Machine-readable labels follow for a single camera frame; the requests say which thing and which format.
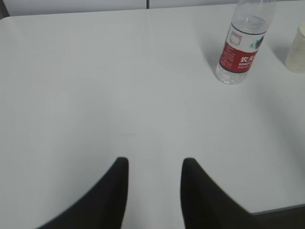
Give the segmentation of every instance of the white table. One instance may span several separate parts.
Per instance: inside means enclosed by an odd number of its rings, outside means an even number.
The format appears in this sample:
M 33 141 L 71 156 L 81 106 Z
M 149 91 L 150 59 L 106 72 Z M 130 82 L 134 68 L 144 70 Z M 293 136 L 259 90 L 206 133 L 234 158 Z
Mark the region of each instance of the white table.
M 130 160 L 123 229 L 183 229 L 195 157 L 250 212 L 305 203 L 305 75 L 281 59 L 305 1 L 279 2 L 248 78 L 216 80 L 235 5 L 0 21 L 0 228 L 57 216 L 117 156 Z

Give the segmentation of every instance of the water bottle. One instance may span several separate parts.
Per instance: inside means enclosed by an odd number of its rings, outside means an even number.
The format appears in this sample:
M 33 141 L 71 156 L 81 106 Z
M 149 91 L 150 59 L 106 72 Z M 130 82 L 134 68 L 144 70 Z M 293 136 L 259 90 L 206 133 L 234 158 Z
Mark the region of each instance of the water bottle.
M 217 78 L 239 84 L 247 76 L 271 23 L 276 0 L 240 0 L 216 67 Z

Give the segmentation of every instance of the red label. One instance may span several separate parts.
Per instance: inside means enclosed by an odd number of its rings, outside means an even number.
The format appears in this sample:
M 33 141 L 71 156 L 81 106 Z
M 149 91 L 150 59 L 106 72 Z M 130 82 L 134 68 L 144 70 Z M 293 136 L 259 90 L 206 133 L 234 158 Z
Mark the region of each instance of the red label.
M 252 65 L 255 52 L 243 52 L 230 46 L 227 42 L 224 46 L 224 51 L 220 56 L 220 65 L 234 73 L 245 73 Z

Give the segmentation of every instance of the plastic bottle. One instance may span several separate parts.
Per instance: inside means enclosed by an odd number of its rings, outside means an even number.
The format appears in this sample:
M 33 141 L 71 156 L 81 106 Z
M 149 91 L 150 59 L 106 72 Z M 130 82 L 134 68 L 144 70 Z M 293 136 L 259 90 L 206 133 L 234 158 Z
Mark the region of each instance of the plastic bottle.
M 272 21 L 276 0 L 240 0 L 216 67 L 217 78 L 239 84 L 247 76 Z

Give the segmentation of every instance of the white cup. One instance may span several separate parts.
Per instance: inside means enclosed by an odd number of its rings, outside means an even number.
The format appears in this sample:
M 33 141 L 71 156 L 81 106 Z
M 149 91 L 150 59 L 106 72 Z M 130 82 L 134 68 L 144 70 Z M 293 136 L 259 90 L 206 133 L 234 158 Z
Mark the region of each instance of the white cup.
M 294 73 L 305 73 L 305 23 L 300 24 L 286 57 L 285 66 Z

